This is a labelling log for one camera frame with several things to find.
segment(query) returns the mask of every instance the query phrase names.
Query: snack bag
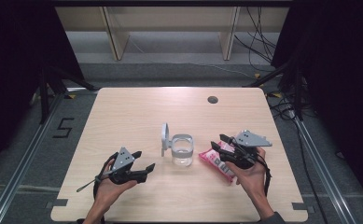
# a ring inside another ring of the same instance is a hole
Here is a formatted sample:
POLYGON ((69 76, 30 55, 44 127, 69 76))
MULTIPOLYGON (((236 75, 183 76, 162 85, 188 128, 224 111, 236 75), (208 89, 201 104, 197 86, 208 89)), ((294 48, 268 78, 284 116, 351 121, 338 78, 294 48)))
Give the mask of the snack bag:
MULTIPOLYGON (((218 143, 222 149, 228 150, 233 152, 234 148, 230 145, 219 142, 218 143)), ((233 178, 235 177, 235 174, 228 168, 228 166, 225 164, 225 162, 221 161, 219 158, 219 153, 214 151, 212 148, 208 149, 205 152, 199 153, 199 157, 211 164, 215 169, 217 169, 221 174, 223 174, 228 181, 232 182, 233 178)))

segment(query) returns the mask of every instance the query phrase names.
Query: gray floor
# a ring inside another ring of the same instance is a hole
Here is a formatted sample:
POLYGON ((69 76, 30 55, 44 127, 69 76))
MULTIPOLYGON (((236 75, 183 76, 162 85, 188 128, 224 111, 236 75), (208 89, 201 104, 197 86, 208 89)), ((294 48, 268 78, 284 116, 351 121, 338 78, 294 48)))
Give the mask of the gray floor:
MULTIPOLYGON (((106 34, 69 33, 68 35, 85 78, 99 87, 240 87, 253 82, 255 74, 265 74, 259 69, 272 69, 255 54, 251 55, 251 63, 255 68, 252 67, 248 59, 248 50, 237 42, 233 45, 230 60, 223 61, 215 33, 132 33, 126 53, 118 62, 112 58, 106 34)), ((246 34, 238 36, 246 43, 250 41, 246 34)), ((278 34, 267 34, 267 37, 275 42, 278 34)), ((261 88, 266 92, 275 91, 279 79, 280 77, 274 78, 261 88)), ((77 87, 71 82, 65 84, 67 87, 77 87)), ((79 93, 74 98, 61 101, 2 223, 53 223, 50 219, 51 204, 56 200, 94 99, 93 93, 79 93), (74 119, 67 120, 63 124, 72 128, 69 137, 53 138, 54 135, 65 134, 65 130, 57 129, 64 118, 74 119)), ((277 105, 280 101, 281 98, 268 99, 271 105, 277 105)), ((314 111, 309 108, 304 112, 314 115, 314 111)), ((20 131, 13 137, 9 148, 0 155, 0 195, 26 148, 29 147, 39 121, 40 106, 39 102, 36 102, 21 122, 20 131)), ((289 120, 276 118, 275 122, 302 198, 312 211, 306 223, 325 223, 303 169, 297 129, 289 120)), ((351 208, 356 223, 363 223, 363 189, 353 172, 346 161, 335 156, 338 149, 317 116, 305 115, 304 124, 342 196, 351 208)), ((312 160, 306 152, 304 154, 308 174, 314 183, 314 190, 328 223, 342 223, 312 160)))

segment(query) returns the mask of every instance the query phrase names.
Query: hand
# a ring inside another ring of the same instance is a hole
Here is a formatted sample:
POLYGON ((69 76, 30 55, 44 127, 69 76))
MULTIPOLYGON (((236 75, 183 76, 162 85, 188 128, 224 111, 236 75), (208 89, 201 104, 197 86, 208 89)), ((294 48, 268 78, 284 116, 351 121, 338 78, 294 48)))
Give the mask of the hand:
MULTIPOLYGON (((115 160, 111 160, 106 168, 108 171, 115 160)), ((97 189, 93 206, 85 218, 84 224, 99 223, 102 216, 109 210, 111 205, 118 199, 127 189, 131 189, 137 184, 137 181, 131 180, 121 185, 114 184, 108 176, 102 176, 102 183, 97 189)))
MULTIPOLYGON (((257 147, 257 150, 260 156, 258 159, 264 160, 266 154, 265 150, 261 147, 257 147)), ((264 191, 265 167, 256 162, 251 168, 243 170, 232 162, 226 161, 225 163, 237 176, 236 185, 242 185, 244 191, 257 208, 260 218, 263 220, 267 217, 271 217, 274 212, 269 205, 264 191)))

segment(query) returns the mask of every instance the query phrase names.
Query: sleeve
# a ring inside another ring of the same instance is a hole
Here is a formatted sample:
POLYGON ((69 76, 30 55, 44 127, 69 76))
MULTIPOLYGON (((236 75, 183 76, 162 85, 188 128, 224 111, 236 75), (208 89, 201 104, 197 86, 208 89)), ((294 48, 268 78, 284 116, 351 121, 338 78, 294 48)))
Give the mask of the sleeve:
POLYGON ((274 215, 266 218, 265 220, 261 220, 259 224, 285 224, 283 218, 277 212, 274 212, 274 215))

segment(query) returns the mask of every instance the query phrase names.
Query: wooden table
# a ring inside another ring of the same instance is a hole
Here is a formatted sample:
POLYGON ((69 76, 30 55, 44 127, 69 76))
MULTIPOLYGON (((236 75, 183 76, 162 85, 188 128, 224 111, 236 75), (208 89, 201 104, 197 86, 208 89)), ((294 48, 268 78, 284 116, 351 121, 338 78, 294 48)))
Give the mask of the wooden table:
POLYGON ((76 190, 97 175, 106 159, 121 147, 143 155, 132 170, 155 162, 147 182, 126 191, 105 214, 117 222, 249 222, 258 213, 240 186, 227 182, 198 154, 210 148, 219 135, 247 129, 266 136, 265 147, 272 171, 268 199, 286 221, 305 221, 307 212, 293 210, 303 203, 280 136, 261 89, 255 88, 104 88, 97 95, 76 153, 54 206, 56 221, 85 217, 93 203, 93 185, 76 190), (208 97, 215 96, 216 104, 208 97), (194 138, 193 163, 172 164, 170 149, 161 156, 161 127, 167 122, 170 136, 187 133, 194 138))

